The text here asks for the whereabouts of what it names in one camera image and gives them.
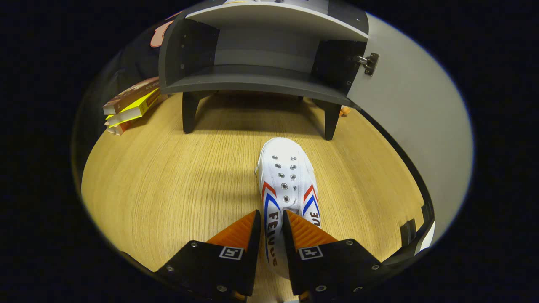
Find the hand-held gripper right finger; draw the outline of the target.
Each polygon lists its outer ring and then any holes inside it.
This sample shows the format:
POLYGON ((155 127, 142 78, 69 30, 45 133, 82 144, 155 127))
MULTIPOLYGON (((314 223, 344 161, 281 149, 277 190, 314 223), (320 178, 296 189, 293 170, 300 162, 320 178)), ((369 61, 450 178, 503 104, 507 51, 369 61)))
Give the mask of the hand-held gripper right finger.
POLYGON ((382 278, 382 265, 354 239, 336 240, 289 211, 283 232, 293 294, 301 303, 350 303, 382 278))

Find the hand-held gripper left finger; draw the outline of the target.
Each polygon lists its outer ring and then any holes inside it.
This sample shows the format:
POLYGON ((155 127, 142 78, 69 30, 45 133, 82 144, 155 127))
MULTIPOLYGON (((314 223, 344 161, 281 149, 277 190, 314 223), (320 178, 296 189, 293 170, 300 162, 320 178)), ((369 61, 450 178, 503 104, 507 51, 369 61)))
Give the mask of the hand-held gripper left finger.
POLYGON ((155 276, 200 303, 246 303, 256 276, 261 214, 255 210, 201 242, 189 240, 155 276))

